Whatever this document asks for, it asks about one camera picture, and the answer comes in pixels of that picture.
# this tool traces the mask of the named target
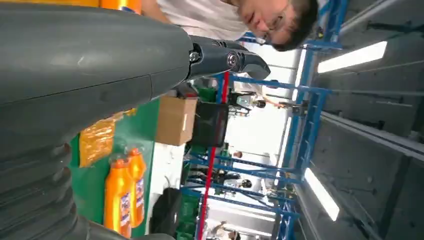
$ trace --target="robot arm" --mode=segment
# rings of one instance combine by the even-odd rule
[[[76,214],[67,143],[188,78],[269,74],[234,43],[117,10],[0,3],[0,35],[0,239],[124,239]]]

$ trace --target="ceiling light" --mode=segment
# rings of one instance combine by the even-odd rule
[[[307,183],[310,185],[313,193],[318,198],[321,205],[324,207],[327,214],[333,221],[336,221],[337,216],[339,215],[340,208],[337,206],[336,202],[318,180],[318,178],[314,175],[311,169],[307,168],[304,174],[304,177]]]
[[[296,102],[296,100],[298,99],[298,94],[299,94],[299,91],[297,89],[293,89],[293,95],[291,96],[291,100]]]
[[[265,179],[261,179],[260,180],[260,186],[262,187],[262,194],[263,195],[268,195],[268,190],[267,190],[267,185],[265,185]]]
[[[296,80],[294,81],[294,85],[297,87],[301,83],[302,72],[304,70],[306,49],[303,49],[300,53],[299,65],[297,66]]]
[[[283,167],[283,161],[284,161],[284,155],[286,154],[286,148],[287,148],[287,141],[289,140],[289,133],[290,133],[290,127],[292,126],[292,118],[287,118],[287,122],[285,124],[285,130],[284,130],[284,138],[282,139],[282,145],[281,145],[281,153],[278,158],[278,168]],[[278,171],[275,175],[277,178],[280,177],[280,172]],[[278,179],[274,180],[274,185],[277,186],[279,183]]]
[[[379,43],[320,62],[318,65],[318,73],[321,74],[381,59],[385,53],[386,46],[387,41],[381,41]]]
[[[276,155],[272,152],[268,152],[268,154],[269,154],[269,161],[271,162],[271,165],[276,166],[278,164]]]

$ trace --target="black bag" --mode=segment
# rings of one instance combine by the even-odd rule
[[[165,188],[163,194],[153,206],[150,219],[151,234],[168,234],[174,236],[179,222],[183,194],[176,188]]]

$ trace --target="black hair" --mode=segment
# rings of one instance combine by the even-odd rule
[[[250,181],[249,179],[244,179],[242,182],[241,182],[241,186],[243,187],[243,188],[246,188],[246,189],[249,189],[249,188],[251,188],[252,187],[252,181]]]
[[[287,42],[283,44],[272,44],[279,52],[289,51],[299,47],[311,33],[314,23],[318,18],[319,6],[317,0],[291,0],[290,3],[296,12],[295,27]]]
[[[256,107],[263,109],[265,108],[265,106],[267,105],[267,103],[264,100],[258,100],[256,101]]]
[[[239,232],[233,231],[233,233],[234,233],[234,237],[232,237],[231,240],[240,240],[241,239]]]

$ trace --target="orange bottle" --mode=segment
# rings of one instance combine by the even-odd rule
[[[100,0],[100,7],[142,14],[142,0]]]
[[[131,148],[128,152],[129,175],[132,178],[130,191],[130,219],[133,228],[138,227],[144,220],[144,180],[146,163],[138,148]]]
[[[129,163],[117,158],[110,163],[105,182],[103,225],[126,238],[131,237],[130,199],[132,179],[128,173]]]

